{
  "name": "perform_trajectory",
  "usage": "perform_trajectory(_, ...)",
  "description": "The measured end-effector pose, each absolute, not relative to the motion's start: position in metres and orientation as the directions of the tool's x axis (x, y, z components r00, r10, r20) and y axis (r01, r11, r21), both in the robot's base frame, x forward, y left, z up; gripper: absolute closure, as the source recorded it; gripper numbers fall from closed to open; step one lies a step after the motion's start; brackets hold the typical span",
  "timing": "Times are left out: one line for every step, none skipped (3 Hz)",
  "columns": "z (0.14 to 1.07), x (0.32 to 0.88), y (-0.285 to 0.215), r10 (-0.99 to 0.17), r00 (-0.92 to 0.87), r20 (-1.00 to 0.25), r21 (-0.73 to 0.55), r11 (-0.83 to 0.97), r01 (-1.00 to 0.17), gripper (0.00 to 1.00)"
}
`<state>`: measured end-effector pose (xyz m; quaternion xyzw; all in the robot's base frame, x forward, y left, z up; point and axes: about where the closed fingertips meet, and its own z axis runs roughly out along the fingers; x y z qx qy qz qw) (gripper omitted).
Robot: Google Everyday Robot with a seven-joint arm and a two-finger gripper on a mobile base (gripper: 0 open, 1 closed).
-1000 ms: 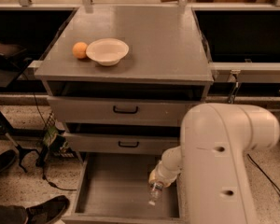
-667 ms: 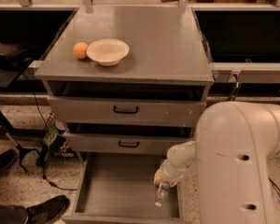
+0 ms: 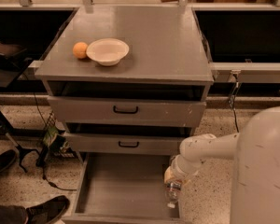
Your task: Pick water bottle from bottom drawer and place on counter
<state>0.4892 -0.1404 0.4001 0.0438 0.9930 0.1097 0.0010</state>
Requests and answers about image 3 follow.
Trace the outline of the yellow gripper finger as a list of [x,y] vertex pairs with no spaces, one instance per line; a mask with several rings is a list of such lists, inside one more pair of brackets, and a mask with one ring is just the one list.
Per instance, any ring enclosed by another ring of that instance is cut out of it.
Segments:
[[170,167],[168,167],[164,173],[164,182],[167,183],[167,182],[170,182],[172,181],[173,179],[175,178],[172,170]]

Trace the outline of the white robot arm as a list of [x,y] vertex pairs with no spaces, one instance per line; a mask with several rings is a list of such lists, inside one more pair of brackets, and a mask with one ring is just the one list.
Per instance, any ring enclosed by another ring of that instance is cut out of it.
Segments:
[[181,184],[209,159],[232,159],[230,224],[280,224],[280,106],[265,109],[238,132],[184,139],[164,174]]

